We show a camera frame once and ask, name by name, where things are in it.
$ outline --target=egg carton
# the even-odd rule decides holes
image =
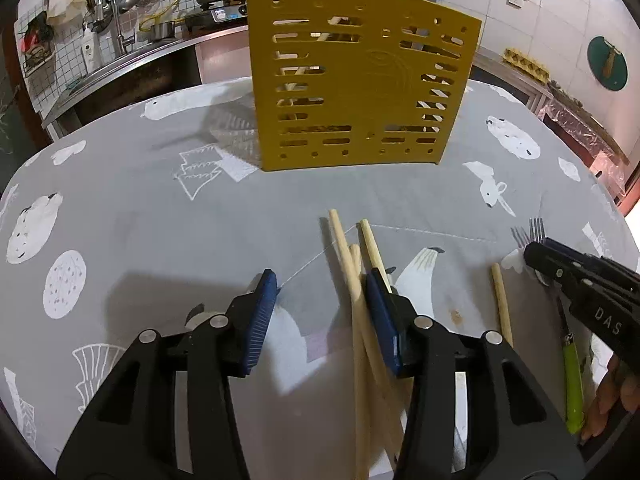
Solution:
[[[544,65],[515,48],[505,48],[502,59],[543,85],[549,81],[549,70]]]

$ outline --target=white cookie print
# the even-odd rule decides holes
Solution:
[[[84,281],[86,265],[78,251],[66,251],[60,254],[47,274],[42,303],[50,318],[60,319],[66,316],[76,305]]]

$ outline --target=finger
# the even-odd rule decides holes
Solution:
[[[620,366],[620,358],[613,354],[611,356],[611,359],[609,359],[609,363],[607,364],[607,370],[609,370],[610,372],[615,372],[616,370],[618,370],[618,367]]]
[[[608,413],[620,397],[616,386],[615,372],[607,372],[596,390],[596,400],[601,414]]]
[[[622,388],[620,388],[620,400],[625,410],[630,413],[635,413],[638,408],[638,397],[640,395],[638,390],[640,390],[640,387],[638,378],[635,375],[629,375],[625,382],[622,383]]]
[[[592,436],[601,434],[607,426],[608,413],[600,413],[598,403],[594,400],[587,411],[586,423],[582,430],[582,440],[585,441]]]

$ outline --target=plastic wrap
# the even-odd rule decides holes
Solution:
[[[600,152],[589,169],[609,190],[611,196],[626,195],[625,175],[622,169],[611,161],[607,153]]]
[[[597,174],[602,171],[601,178],[607,189],[612,194],[625,193],[624,164],[620,156],[615,153],[594,130],[565,107],[557,99],[548,101],[538,112],[538,118],[542,121],[548,115],[551,120],[562,126],[562,129],[571,135],[577,142],[583,145],[595,159],[591,165],[591,171]]]

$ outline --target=green wall decoration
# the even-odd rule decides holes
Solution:
[[[591,40],[587,59],[595,78],[609,90],[622,90],[628,79],[625,57],[602,36]]]

